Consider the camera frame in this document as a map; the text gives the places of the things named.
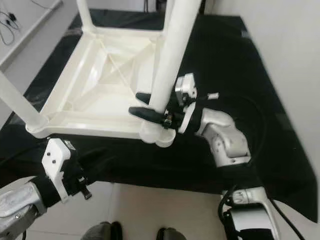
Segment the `cable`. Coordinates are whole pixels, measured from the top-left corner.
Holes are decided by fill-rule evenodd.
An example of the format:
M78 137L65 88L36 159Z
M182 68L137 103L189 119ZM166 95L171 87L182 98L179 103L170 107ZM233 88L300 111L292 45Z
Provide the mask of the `cable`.
M0 167L1 167L2 165L4 165L6 162L11 161L12 159L15 159L15 158L17 158L17 157L19 157L19 156L27 153L27 152L30 152L31 150L34 150L34 149L38 149L38 148L43 147L42 145L43 145L44 143L46 143L46 141L38 142L37 144L35 144L35 145L33 145L33 146L29 146L29 147L27 147L27 148L25 148L25 149L23 149L23 150L15 153L15 154L13 154L12 156L3 159L2 161L0 161Z
M224 210L223 210L224 205L226 204L230 195L236 190L236 188L237 188L237 185L234 185L233 187L231 187L219 202L218 216L222 224L225 224L225 217L224 217Z
M259 115L261 117L262 135L261 135L260 144L258 145L258 148L255 151L254 155L251 157L251 159L247 163L248 167L251 167L253 165L253 163L256 161L256 159L259 157L259 155L262 152L262 149L266 143L266 138L267 138L267 133L268 133L268 122L267 122L266 115L264 114L264 111L261 109L261 107L253 99L251 99L248 96L243 96L243 95L235 95L234 97L241 98L241 99L249 102L252 106L254 106L254 108L256 109L256 111L259 113Z
M56 10L59 6L56 6L56 7L47 7L47 6L43 6L41 5L40 3L36 2L35 0L30 0L30 2L32 2L33 4L43 8L43 9L50 9L50 10Z
M14 32L10 29L10 27L7 25L7 24L4 24L2 21L0 21L0 24L2 24L3 26L5 26L9 31L10 31L10 33L11 33L11 35L12 35L12 40L8 43L8 42L6 42L5 41L5 38L4 38L4 36L3 36L3 34L2 34L2 32L1 32L1 30L0 30L0 37L1 37L1 40L2 40L2 42L3 42L3 44L4 45L6 45L6 46L10 46L12 43L14 43L14 41L15 41L15 34L14 34Z
M9 25L11 28L13 28L13 29L15 29L15 30L19 30L19 29L20 29L20 27L18 26L18 24L17 24L15 21L12 21L12 20L11 20L11 17L10 17L8 14L6 14L6 13L3 12L3 11L0 11L0 14L3 14L3 15L5 15L5 16L7 17L7 21L9 22L8 25Z
M24 231L22 234L22 240L26 240L27 239L27 231Z
M144 11L145 13L148 13L148 12L149 12L149 3L148 3L148 0L144 0L143 11Z
M285 220L285 222L292 228L292 230L295 232L295 234L298 236L300 240L305 240L304 236L299 232L299 230L296 228L296 226L287 218L287 216L284 214L283 211L278 207L278 205L275 203L275 201L271 198L269 198L271 204L275 208L275 210L280 214L280 216Z

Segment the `tiled floor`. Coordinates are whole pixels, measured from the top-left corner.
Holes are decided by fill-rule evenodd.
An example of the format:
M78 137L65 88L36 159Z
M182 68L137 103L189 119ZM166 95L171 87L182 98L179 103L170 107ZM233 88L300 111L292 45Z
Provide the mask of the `tiled floor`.
M13 182L0 193L27 180ZM217 195L108 182L96 182L89 189L93 197L88 201L78 194L49 208L28 229L28 239L80 239L103 221L119 221L124 240L154 240L161 227L176 228L189 240L225 239Z

